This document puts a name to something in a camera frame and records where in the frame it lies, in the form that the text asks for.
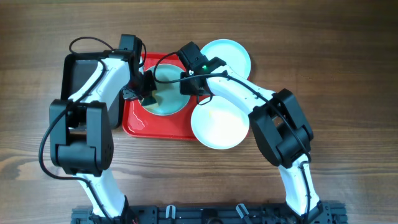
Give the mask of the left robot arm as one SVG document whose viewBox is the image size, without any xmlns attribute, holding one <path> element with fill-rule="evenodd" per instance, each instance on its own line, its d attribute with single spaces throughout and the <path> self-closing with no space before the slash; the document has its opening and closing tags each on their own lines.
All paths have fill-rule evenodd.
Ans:
<svg viewBox="0 0 398 224">
<path fill-rule="evenodd" d="M 96 63 L 86 83 L 67 98 L 53 100 L 50 125 L 39 146 L 41 169 L 53 179 L 76 180 L 92 206 L 72 211 L 72 223 L 138 223 L 111 169 L 114 143 L 108 110 L 123 96 L 142 100 L 156 89 L 152 72 L 143 70 L 146 47 L 123 34 L 119 47 L 101 53 L 72 51 L 68 58 Z"/>
</svg>

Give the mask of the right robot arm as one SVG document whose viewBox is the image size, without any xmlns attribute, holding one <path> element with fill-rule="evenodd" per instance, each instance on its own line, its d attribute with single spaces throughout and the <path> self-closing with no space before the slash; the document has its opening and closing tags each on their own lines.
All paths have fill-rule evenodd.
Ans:
<svg viewBox="0 0 398 224">
<path fill-rule="evenodd" d="M 286 204 L 302 221 L 312 221 L 320 213 L 320 198 L 309 168 L 313 131 L 293 93 L 261 88 L 236 74 L 218 57 L 182 58 L 181 62 L 187 71 L 185 82 L 193 81 L 248 116 L 261 154 L 279 169 Z"/>
</svg>

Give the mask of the green yellow sponge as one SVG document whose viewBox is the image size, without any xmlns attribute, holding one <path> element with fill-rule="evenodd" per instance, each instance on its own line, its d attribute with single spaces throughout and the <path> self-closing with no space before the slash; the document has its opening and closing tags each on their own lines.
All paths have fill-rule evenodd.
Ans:
<svg viewBox="0 0 398 224">
<path fill-rule="evenodd" d="M 158 104 L 158 102 L 157 102 L 157 100 L 156 100 L 154 95 L 148 95 L 148 96 L 146 96 L 146 97 L 144 97 L 142 99 L 141 105 L 143 107 L 149 107 L 150 108 L 150 107 L 156 107 L 159 104 Z"/>
</svg>

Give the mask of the white plate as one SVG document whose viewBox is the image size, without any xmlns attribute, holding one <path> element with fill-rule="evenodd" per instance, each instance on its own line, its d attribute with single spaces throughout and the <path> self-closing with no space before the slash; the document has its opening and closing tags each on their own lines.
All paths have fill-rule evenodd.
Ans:
<svg viewBox="0 0 398 224">
<path fill-rule="evenodd" d="M 237 146 L 249 132 L 247 115 L 220 96 L 202 99 L 193 109 L 190 122 L 194 136 L 217 150 Z"/>
</svg>

